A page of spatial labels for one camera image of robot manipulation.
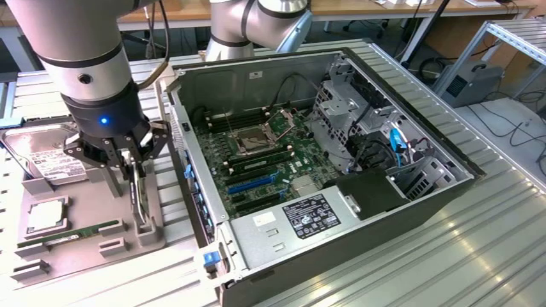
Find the hard drive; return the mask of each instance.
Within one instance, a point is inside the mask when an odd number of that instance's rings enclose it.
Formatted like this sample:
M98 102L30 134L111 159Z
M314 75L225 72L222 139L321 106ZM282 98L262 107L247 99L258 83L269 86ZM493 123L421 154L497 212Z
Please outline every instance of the hard drive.
M78 133L71 117L35 120L23 127L0 130L0 142L26 173L61 185L87 179L93 166L63 153L63 142Z

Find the motherboard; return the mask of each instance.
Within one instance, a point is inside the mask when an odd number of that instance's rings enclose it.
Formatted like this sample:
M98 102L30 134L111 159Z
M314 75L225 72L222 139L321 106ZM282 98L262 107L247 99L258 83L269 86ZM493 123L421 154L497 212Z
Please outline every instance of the motherboard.
M262 113L195 129L231 218L320 191L340 176L309 128L313 120L289 107Z

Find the power supply label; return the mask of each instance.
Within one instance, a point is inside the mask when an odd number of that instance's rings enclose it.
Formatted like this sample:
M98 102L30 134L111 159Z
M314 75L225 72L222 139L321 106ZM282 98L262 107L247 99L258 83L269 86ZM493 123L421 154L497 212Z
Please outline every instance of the power supply label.
M284 210L301 239L342 224L322 194L284 207Z

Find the hard drive label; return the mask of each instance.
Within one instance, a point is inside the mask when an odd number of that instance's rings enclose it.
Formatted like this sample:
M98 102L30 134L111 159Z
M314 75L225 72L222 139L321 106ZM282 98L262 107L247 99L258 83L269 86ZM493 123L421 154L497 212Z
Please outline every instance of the hard drive label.
M66 155L63 149L33 152L33 163L49 180L69 178L86 173L82 161Z

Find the blue tab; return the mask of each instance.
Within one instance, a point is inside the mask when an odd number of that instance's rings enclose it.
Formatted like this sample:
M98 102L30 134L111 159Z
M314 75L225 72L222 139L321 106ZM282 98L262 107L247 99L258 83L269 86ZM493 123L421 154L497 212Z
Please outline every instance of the blue tab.
M186 167L186 171L185 171L185 178L190 178L193 171L191 171L191 164L189 164L189 166Z
M222 261L221 253L218 251L213 251L203 255L205 258L205 266L210 267Z

